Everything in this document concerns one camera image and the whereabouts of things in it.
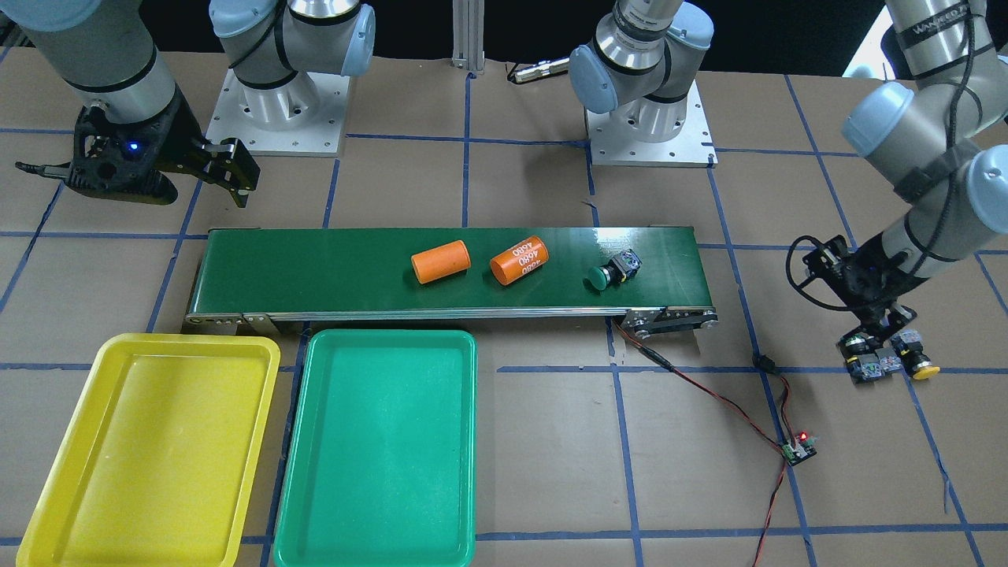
velcro strap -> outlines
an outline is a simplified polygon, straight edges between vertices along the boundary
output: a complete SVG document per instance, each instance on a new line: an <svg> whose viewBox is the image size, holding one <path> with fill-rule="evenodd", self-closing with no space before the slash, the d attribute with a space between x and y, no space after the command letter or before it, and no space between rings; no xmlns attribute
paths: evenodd
<svg viewBox="0 0 1008 567"><path fill-rule="evenodd" d="M964 139L923 168L914 167L893 189L900 199L912 205L978 153L980 147L971 140Z"/></svg>

plastic tray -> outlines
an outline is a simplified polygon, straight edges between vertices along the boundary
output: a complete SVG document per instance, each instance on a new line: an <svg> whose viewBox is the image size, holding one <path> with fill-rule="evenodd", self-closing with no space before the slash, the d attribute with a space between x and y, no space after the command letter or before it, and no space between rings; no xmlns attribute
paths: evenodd
<svg viewBox="0 0 1008 567"><path fill-rule="evenodd" d="M468 565L475 395L468 333L331 330L312 338L276 564Z"/></svg>
<svg viewBox="0 0 1008 567"><path fill-rule="evenodd" d="M17 565L233 565L279 358L261 337L107 342Z"/></svg>

yellow cap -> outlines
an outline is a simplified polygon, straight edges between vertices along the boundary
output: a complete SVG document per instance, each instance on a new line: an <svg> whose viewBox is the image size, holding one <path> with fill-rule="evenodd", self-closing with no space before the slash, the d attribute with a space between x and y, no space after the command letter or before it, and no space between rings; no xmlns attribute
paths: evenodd
<svg viewBox="0 0 1008 567"><path fill-rule="evenodd" d="M913 379L926 380L927 378L937 374L940 371L941 371L940 366L924 366L923 368L913 373Z"/></svg>

tray rim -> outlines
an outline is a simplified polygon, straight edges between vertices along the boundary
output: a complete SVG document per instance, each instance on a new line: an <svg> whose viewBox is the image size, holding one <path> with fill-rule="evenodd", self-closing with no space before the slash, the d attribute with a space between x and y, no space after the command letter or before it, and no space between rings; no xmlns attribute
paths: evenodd
<svg viewBox="0 0 1008 567"><path fill-rule="evenodd" d="M280 503L276 511L276 530L273 537L273 561L276 563L277 567L301 567L301 564L297 563L287 563L282 557L281 553L284 551L284 538L287 530L285 529L287 520L284 515L284 503L290 498L291 484L289 479L291 476L291 471L294 468L294 462L296 459L293 456L296 454L299 445L299 439L295 438L293 433L299 431L303 425L303 419L305 416L304 412L304 400L305 398L301 395L303 390L307 387L308 378L310 374L308 373L308 368L310 366L311 360L316 355L316 348L318 348L319 342L321 342L320 337L329 337L333 335L355 335L355 334L395 334L407 332L413 335L445 335L445 336L456 336L462 338L466 341L466 344L471 348L472 359L471 359L471 388L466 402L469 404L471 411L466 419L468 425L468 435L465 440L466 444L470 447L469 455L470 458L468 462L463 463L466 467L466 480L469 484L468 497L465 503L465 509L468 519L467 526L467 538L462 545L464 546L463 556L461 562L458 563L458 567L465 567L472 563L473 557L476 553L476 417L477 417L477 387L478 387L478 376L479 376L479 350L476 343L476 338L469 333L461 329L327 329L316 333L311 340L308 342L307 351L304 357L303 374L301 377L300 389L298 391L297 400L297 414L294 418L294 423L291 428L291 440L290 446L287 451L287 466L284 471L283 477L283 487L280 492ZM410 564L410 567L423 567L421 564Z"/></svg>
<svg viewBox="0 0 1008 567"><path fill-rule="evenodd" d="M77 429L79 427L79 422L83 419L85 407L88 403L90 403L92 395L91 390L93 387L96 387L94 384L96 384L100 379L99 373L103 370L102 363L108 355L108 351L115 348L119 344L130 342L139 344L171 342L204 345L259 346L264 348L268 354L267 367L264 377L265 379L263 381L261 395L259 398L259 406L256 410L255 425L253 426L251 432L248 452L249 456L243 467L241 485L238 490L238 501L235 506L236 514L231 524L230 533L227 535L227 548L225 549L224 557L218 565L220 567L225 567L234 565L237 561L239 548L241 546L242 532L244 531L245 520L248 515L248 503L251 497L252 484L255 480L256 467L262 451L262 439L266 431L269 408L273 398L273 390L276 387L276 376L280 365L279 346L276 342L269 338L257 336L122 333L107 340L101 348L99 348L98 353L95 355L95 361L92 363L91 369L88 372L88 377L85 380L84 387L81 390L81 395L78 399L76 407L74 408L74 413L72 414L70 423L67 426L67 431L64 433L64 438L59 442L59 449L56 451L56 455L53 458L52 466L49 468L49 473L45 478L45 483L42 486L38 500L32 511L31 519L28 521L28 526L24 532L24 537L21 539L21 545L18 547L17 556L15 558L15 565L17 567L60 565L59 563L48 560L48 558L42 558L42 561L39 562L35 557L33 557L36 555L36 550L34 549L35 540L38 537L39 530L42 529L42 516L44 515L46 507L49 505L49 501L54 497L53 490L55 489L55 483L59 475L68 466L71 444L77 436ZM176 563L176 565L183 566L184 563L179 562Z"/></svg>

yellow tray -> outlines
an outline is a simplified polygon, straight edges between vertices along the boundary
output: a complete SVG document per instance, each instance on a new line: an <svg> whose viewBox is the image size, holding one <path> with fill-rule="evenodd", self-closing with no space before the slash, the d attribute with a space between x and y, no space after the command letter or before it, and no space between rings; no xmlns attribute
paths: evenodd
<svg viewBox="0 0 1008 567"><path fill-rule="evenodd" d="M279 359L261 337L109 340L18 567L233 565Z"/></svg>

